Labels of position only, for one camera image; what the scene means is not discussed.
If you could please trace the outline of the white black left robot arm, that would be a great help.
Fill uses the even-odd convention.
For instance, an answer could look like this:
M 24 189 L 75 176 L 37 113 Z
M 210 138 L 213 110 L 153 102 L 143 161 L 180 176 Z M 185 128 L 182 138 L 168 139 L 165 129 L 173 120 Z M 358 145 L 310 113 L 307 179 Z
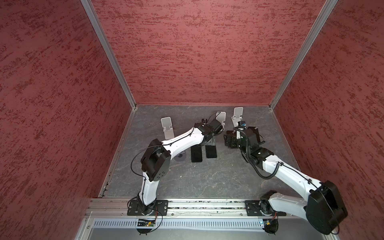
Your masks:
M 141 158 L 143 182 L 137 201 L 142 215 L 148 216 L 155 211 L 158 185 L 168 173 L 171 160 L 193 146 L 208 143 L 223 130 L 222 123 L 214 119 L 210 123 L 196 123 L 190 130 L 172 139 L 150 142 Z

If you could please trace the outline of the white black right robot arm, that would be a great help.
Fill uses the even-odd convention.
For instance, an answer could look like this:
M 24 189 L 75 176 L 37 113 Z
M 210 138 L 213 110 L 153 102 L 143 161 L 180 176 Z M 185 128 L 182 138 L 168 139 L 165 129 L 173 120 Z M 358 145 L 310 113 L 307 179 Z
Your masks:
M 299 194 L 297 198 L 268 191 L 259 201 L 262 215 L 277 217 L 279 212 L 290 214 L 308 221 L 324 235 L 334 234 L 334 230 L 339 230 L 340 223 L 348 217 L 348 210 L 334 183 L 312 178 L 262 147 L 257 128 L 235 127 L 225 133 L 224 141 L 228 148 L 240 150 L 243 159 L 260 178 L 269 180 L 276 177 Z

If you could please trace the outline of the black phone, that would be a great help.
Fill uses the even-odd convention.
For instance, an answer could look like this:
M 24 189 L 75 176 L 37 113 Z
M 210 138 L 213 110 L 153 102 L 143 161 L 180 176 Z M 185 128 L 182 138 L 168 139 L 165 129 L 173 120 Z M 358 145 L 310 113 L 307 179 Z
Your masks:
M 216 146 L 206 145 L 206 158 L 207 159 L 215 159 L 217 158 L 217 148 Z

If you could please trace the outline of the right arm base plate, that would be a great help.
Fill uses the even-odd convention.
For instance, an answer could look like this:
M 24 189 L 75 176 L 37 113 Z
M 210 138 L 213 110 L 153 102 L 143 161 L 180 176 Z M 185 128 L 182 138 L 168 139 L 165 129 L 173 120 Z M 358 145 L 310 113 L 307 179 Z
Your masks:
M 270 210 L 267 214 L 262 212 L 261 204 L 259 200 L 246 200 L 245 201 L 245 210 L 247 212 L 248 217 L 266 217 L 272 218 L 276 217 L 286 217 L 287 214 L 284 212 L 275 212 Z

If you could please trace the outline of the black phone table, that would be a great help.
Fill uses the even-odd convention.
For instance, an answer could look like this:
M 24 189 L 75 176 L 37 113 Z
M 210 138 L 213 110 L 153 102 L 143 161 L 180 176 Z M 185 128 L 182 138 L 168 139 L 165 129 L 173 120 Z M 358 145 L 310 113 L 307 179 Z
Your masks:
M 194 145 L 191 147 L 191 161 L 192 163 L 201 163 L 203 161 L 201 145 Z

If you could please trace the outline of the white stand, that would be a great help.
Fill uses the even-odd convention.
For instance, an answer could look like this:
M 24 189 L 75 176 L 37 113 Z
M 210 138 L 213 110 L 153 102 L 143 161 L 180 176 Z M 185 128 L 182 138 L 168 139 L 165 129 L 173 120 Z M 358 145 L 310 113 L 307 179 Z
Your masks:
M 239 126 L 239 122 L 243 120 L 243 107 L 234 108 L 233 116 L 231 117 L 232 123 L 234 127 Z
M 161 124 L 163 127 L 165 140 L 173 139 L 175 137 L 175 134 L 174 134 L 174 130 L 173 130 L 173 124 L 172 124 L 171 117 L 161 118 Z
M 226 112 L 223 112 L 223 111 L 216 112 L 216 120 L 219 121 L 223 127 L 225 127 Z

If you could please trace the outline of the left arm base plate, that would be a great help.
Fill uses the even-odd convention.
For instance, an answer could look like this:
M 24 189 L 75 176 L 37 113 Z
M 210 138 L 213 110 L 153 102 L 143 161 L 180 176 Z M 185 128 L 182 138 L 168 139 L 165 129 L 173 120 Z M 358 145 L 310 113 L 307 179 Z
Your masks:
M 133 199 L 127 204 L 127 216 L 166 216 L 168 204 L 167 200 L 155 200 L 146 206 L 140 199 Z

